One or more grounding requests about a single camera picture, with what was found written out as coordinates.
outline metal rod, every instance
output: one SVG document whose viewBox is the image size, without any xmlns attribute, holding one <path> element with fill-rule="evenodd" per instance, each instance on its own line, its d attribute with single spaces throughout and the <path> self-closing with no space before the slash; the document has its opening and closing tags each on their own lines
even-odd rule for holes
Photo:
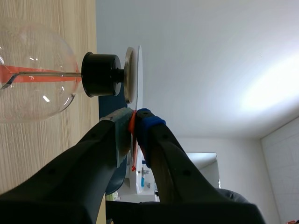
<svg viewBox="0 0 299 224">
<path fill-rule="evenodd" d="M 19 76 L 81 77 L 77 72 L 20 71 Z"/>
</svg>

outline wood grain surface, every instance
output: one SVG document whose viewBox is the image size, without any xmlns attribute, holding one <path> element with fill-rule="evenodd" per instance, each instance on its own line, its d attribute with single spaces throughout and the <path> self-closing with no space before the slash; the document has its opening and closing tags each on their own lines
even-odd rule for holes
<svg viewBox="0 0 299 224">
<path fill-rule="evenodd" d="M 0 0 L 0 17 L 41 23 L 57 32 L 72 48 L 79 69 L 85 53 L 96 52 L 95 0 Z M 49 119 L 0 124 L 0 193 L 75 145 L 99 121 L 98 106 L 97 98 L 81 93 Z"/>
</svg>

